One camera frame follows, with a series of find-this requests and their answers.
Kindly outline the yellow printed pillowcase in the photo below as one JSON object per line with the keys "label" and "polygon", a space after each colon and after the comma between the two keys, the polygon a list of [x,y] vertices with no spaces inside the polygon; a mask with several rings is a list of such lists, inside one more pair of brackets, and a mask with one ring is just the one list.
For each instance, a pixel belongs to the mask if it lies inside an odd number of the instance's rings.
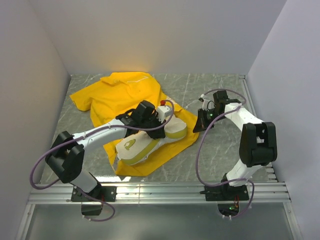
{"label": "yellow printed pillowcase", "polygon": [[[114,72],[71,94],[70,98],[78,110],[89,111],[93,126],[99,127],[116,116],[136,108],[143,100],[157,107],[161,100],[168,100],[169,96],[162,91],[156,79],[148,73]],[[103,147],[115,174],[146,177],[194,144],[199,137],[198,133],[193,133],[197,117],[177,103],[174,105],[174,116],[186,123],[185,138],[163,145],[143,162],[135,165],[126,165],[121,161],[115,162],[116,144],[121,140],[105,144]]]}

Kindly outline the cream dotted foam pillow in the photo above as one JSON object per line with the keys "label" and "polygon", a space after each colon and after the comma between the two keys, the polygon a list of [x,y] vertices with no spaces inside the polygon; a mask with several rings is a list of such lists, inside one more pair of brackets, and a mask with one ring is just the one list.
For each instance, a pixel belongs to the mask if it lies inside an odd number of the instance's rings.
{"label": "cream dotted foam pillow", "polygon": [[122,162],[127,166],[133,166],[144,162],[153,152],[163,145],[175,143],[186,137],[187,124],[180,118],[173,116],[164,126],[164,138],[153,139],[145,131],[122,139],[115,146],[115,162]]}

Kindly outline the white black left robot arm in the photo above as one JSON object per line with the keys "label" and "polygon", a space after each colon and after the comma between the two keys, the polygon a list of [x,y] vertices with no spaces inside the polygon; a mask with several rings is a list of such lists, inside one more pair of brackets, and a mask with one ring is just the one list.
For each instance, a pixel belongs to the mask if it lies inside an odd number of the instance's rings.
{"label": "white black left robot arm", "polygon": [[110,122],[81,133],[60,133],[45,162],[62,183],[70,183],[89,201],[102,200],[103,190],[100,182],[83,169],[85,155],[98,147],[121,140],[143,131],[152,139],[165,137],[164,125],[173,114],[171,106],[162,101],[155,107],[143,100],[136,108],[117,115]]}

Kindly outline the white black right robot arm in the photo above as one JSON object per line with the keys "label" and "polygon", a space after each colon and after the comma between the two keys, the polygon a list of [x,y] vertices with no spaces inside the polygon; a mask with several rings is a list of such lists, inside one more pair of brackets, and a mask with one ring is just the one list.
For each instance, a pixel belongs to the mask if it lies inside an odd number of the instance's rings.
{"label": "white black right robot arm", "polygon": [[247,180],[260,168],[274,162],[278,156],[276,126],[272,122],[262,121],[245,107],[245,99],[240,101],[228,97],[227,89],[212,90],[213,99],[202,94],[199,101],[194,133],[205,132],[214,127],[215,122],[228,119],[241,131],[239,160],[232,170],[226,173],[220,184],[204,187],[204,194],[220,195],[231,200],[247,192]]}

